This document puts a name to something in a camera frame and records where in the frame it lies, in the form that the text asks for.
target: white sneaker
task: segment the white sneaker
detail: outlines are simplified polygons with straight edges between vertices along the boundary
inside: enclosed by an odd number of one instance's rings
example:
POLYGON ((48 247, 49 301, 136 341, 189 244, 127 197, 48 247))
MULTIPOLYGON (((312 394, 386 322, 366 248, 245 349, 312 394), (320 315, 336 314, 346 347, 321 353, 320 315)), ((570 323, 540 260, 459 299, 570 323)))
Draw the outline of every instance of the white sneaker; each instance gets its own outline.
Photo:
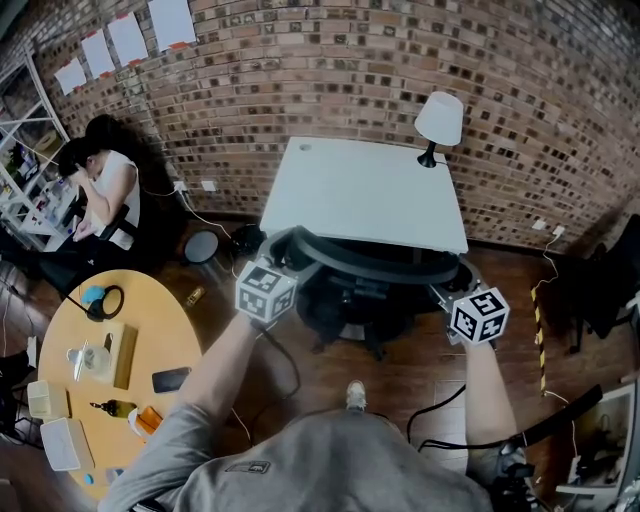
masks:
POLYGON ((367 394, 364 384, 359 380, 352 380, 347 386, 347 409, 363 411, 367 407, 367 394))

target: yellow and black striped tape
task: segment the yellow and black striped tape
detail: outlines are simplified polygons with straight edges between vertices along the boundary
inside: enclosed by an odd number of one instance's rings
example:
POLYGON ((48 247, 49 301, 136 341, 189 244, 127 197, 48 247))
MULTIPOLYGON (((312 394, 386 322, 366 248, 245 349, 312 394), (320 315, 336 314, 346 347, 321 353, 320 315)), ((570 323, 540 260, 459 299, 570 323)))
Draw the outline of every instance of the yellow and black striped tape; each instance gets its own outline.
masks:
POLYGON ((533 310, 536 315, 536 343, 540 349, 540 394, 544 396, 547 390, 547 380, 544 375, 544 336, 542 334, 542 318, 540 315, 540 306, 536 296, 536 288, 531 288, 531 300, 533 301, 533 310))

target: white sleeveless shirt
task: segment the white sleeveless shirt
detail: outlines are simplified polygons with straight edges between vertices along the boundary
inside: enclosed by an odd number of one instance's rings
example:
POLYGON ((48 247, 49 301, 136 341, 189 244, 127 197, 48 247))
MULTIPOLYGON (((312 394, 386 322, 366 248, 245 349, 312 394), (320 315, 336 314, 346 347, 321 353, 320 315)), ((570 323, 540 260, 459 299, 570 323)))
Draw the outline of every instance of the white sleeveless shirt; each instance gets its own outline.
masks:
MULTIPOLYGON (((129 207, 129 212, 125 217, 125 220, 137 228, 138 223, 140 222, 140 182, 138 179, 138 168, 136 167, 136 164, 123 154, 118 153, 117 151, 110 151, 100 176, 98 176, 98 178, 93 182, 93 187, 96 189, 98 194, 106 197, 107 190, 109 190, 111 182, 115 176, 123 172, 125 165, 131 165, 136 170, 136 182, 133 185, 131 192, 129 192, 124 200, 124 204, 129 207)), ((106 228, 106 225, 93 211, 91 212, 91 226, 93 227, 96 236, 100 236, 106 228)), ((133 237, 121 229, 116 230, 109 240, 125 251, 131 249, 131 245, 133 244, 133 237)))

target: power outlet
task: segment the power outlet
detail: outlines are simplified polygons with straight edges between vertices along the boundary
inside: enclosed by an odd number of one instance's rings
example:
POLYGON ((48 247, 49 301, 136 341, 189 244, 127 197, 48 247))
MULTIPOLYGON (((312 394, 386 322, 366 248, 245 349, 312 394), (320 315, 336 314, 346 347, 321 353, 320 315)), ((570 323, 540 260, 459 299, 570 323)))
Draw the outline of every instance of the power outlet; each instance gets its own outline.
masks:
POLYGON ((544 228, 547 227, 547 223, 542 220, 542 219, 537 219, 534 223, 533 226, 531 226, 533 229, 535 229, 536 231, 542 231, 544 228))
POLYGON ((215 192, 216 190, 218 190, 216 188, 216 184, 211 180, 202 180, 202 188, 207 192, 215 192))

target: black smartphone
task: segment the black smartphone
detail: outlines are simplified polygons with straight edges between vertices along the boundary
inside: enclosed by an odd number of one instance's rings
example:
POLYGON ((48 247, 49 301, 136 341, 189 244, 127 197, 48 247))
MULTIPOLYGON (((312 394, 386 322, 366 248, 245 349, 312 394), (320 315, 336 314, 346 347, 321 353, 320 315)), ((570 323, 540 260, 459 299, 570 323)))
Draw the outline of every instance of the black smartphone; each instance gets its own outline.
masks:
POLYGON ((164 372, 156 372, 151 376, 154 393, 172 393, 178 391, 184 379, 191 373, 191 368, 176 368, 164 372))

